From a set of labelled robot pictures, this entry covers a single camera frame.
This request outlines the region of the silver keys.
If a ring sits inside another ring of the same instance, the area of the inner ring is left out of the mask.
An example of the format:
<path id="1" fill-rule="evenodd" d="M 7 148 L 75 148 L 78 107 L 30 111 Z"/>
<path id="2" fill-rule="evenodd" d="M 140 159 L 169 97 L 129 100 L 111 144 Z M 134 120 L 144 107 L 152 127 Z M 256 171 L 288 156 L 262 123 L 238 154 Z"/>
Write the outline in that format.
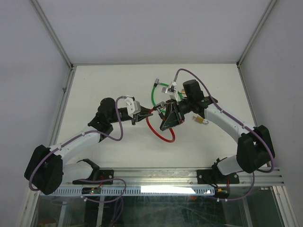
<path id="1" fill-rule="evenodd" d="M 166 108 L 168 107 L 168 103 L 166 102 L 160 102 L 159 103 L 159 112 L 160 113 L 165 113 L 166 112 Z"/>

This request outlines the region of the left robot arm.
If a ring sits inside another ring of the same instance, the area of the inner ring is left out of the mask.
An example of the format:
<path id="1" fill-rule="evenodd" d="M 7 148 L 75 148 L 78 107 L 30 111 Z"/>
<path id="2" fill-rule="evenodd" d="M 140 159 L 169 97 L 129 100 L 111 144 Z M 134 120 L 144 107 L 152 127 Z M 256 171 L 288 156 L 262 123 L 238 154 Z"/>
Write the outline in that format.
<path id="1" fill-rule="evenodd" d="M 80 161 L 76 164 L 68 162 L 86 148 L 106 138 L 121 141 L 123 130 L 120 131 L 118 138 L 110 136 L 113 123 L 117 122 L 122 128 L 125 121 L 135 125 L 151 115 L 150 109 L 141 106 L 133 97 L 102 99 L 95 116 L 83 130 L 64 142 L 49 147 L 39 145 L 34 149 L 24 173 L 30 190 L 49 195 L 55 192 L 65 179 L 72 181 L 84 179 L 90 184 L 97 182 L 99 172 L 91 162 Z"/>

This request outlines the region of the green cable lock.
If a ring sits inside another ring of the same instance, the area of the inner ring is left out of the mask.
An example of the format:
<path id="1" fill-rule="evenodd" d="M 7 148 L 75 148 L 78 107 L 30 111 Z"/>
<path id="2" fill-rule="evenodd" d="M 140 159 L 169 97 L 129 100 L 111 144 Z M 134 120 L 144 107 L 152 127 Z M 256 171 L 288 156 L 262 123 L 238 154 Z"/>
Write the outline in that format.
<path id="1" fill-rule="evenodd" d="M 151 103 L 152 105 L 156 105 L 160 98 L 160 91 L 162 88 L 168 88 L 169 84 L 161 82 L 159 79 L 156 79 L 152 91 L 151 91 Z"/>

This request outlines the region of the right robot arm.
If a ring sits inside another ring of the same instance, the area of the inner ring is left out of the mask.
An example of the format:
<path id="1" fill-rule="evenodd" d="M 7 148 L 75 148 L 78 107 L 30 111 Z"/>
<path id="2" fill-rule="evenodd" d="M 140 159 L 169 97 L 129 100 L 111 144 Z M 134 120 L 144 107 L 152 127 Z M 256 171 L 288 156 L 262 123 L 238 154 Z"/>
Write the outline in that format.
<path id="1" fill-rule="evenodd" d="M 237 172 L 251 174 L 274 160 L 275 152 L 267 127 L 252 126 L 236 119 L 223 110 L 216 99 L 205 96 L 199 83 L 194 79 L 183 83 L 185 97 L 175 89 L 175 84 L 172 82 L 162 89 L 170 99 L 157 106 L 162 119 L 161 131 L 181 125 L 185 121 L 185 115 L 193 112 L 220 127 L 237 143 L 235 155 L 217 159 L 211 169 L 198 173 L 201 183 L 212 185 L 227 183 L 229 175 Z"/>

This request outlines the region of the red cable lock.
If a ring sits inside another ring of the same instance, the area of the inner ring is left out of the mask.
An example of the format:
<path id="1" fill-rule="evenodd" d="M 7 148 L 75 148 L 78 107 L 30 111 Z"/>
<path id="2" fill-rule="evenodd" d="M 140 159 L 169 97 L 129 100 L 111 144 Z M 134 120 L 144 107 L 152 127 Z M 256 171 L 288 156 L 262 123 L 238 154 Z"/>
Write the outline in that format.
<path id="1" fill-rule="evenodd" d="M 161 131 L 165 131 L 165 130 L 168 130 L 171 134 L 171 139 L 168 139 L 168 138 L 165 138 L 163 137 L 158 131 L 155 130 L 155 128 L 152 126 L 151 122 L 150 122 L 150 119 L 149 119 L 149 116 L 145 119 L 146 123 L 147 123 L 147 126 L 149 127 L 149 129 L 152 131 L 152 133 L 158 137 L 160 140 L 166 142 L 166 143 L 173 143 L 175 142 L 176 140 L 176 135 L 175 135 L 175 132 L 172 128 L 163 128 L 163 124 L 165 123 L 166 121 L 166 116 L 165 116 L 165 113 L 166 113 L 166 107 L 168 105 L 164 102 L 164 101 L 161 101 L 160 103 L 157 103 L 155 104 L 149 111 L 148 113 L 149 114 L 153 114 L 154 112 L 157 112 L 158 113 L 158 116 L 160 117 L 161 119 L 161 123 L 159 125 L 159 130 Z"/>

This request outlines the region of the brass padlock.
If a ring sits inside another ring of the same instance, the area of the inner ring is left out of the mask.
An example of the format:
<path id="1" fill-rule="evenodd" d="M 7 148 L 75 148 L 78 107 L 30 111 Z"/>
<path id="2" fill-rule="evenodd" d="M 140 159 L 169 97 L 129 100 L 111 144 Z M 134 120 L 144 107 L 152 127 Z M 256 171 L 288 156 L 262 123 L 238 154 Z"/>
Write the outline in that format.
<path id="1" fill-rule="evenodd" d="M 208 124 L 209 121 L 201 116 L 193 116 L 193 120 L 199 124 Z"/>

